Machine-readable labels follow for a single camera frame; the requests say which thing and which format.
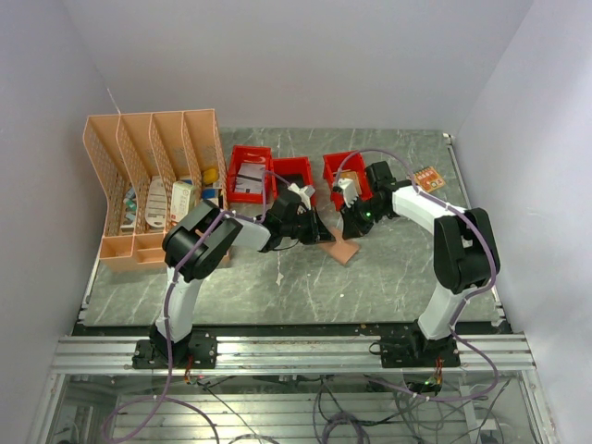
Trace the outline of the brown leather card holder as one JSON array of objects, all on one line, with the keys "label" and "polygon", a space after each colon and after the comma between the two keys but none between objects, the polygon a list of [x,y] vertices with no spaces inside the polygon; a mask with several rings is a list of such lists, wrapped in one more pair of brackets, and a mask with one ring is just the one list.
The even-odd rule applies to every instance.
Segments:
[{"label": "brown leather card holder", "polygon": [[341,265],[346,265],[360,250],[360,245],[354,240],[344,240],[342,231],[331,227],[329,232],[334,236],[332,242],[320,243],[318,247]]}]

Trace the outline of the gold cards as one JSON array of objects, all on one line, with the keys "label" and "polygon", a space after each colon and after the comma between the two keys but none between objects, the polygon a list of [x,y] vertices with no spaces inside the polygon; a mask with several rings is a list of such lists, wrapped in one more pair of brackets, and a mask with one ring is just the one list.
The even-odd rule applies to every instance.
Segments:
[{"label": "gold cards", "polygon": [[368,183],[366,176],[363,172],[355,171],[355,170],[346,170],[341,173],[340,177],[342,179],[350,179],[353,181],[357,192],[362,195],[367,192]]}]

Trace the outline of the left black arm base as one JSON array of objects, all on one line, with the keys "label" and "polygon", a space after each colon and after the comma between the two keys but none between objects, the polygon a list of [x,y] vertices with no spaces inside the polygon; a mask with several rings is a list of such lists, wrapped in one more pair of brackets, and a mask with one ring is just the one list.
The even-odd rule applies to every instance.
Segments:
[{"label": "left black arm base", "polygon": [[[193,330],[180,341],[172,341],[171,351],[173,368],[214,369],[216,366],[217,340],[206,331]],[[148,339],[141,339],[136,343],[132,368],[168,368],[167,338],[158,331],[156,325],[151,326]]]}]

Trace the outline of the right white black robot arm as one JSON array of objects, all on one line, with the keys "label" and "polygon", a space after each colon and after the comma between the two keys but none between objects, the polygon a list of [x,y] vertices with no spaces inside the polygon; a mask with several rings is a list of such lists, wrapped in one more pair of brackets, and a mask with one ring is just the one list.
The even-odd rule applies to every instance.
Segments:
[{"label": "right white black robot arm", "polygon": [[335,178],[344,239],[361,238],[382,218],[403,216],[433,238],[436,287],[425,310],[400,332],[372,345],[386,368],[457,366],[456,324],[476,295],[487,292],[500,271],[500,259],[487,212],[463,209],[427,194],[410,179],[397,180],[385,161],[367,167],[372,192],[365,200],[351,179]]}]

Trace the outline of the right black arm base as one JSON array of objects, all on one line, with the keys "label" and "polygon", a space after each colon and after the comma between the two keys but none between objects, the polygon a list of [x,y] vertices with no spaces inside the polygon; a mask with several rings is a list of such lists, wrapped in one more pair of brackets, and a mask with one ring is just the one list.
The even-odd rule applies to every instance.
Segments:
[{"label": "right black arm base", "polygon": [[369,346],[383,368],[443,368],[461,364],[457,342],[452,336],[426,339],[421,332],[406,331],[381,337]]}]

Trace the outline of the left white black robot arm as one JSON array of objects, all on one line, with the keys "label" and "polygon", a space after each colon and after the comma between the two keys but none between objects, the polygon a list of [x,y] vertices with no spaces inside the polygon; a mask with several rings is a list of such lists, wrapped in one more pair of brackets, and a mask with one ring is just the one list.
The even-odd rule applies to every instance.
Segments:
[{"label": "left white black robot arm", "polygon": [[239,215],[204,200],[166,234],[162,243],[166,294],[149,334],[149,344],[164,365],[178,367],[190,356],[193,312],[200,288],[230,247],[269,253],[285,240],[301,245],[335,240],[312,203],[314,195],[313,186],[292,183],[259,216]]}]

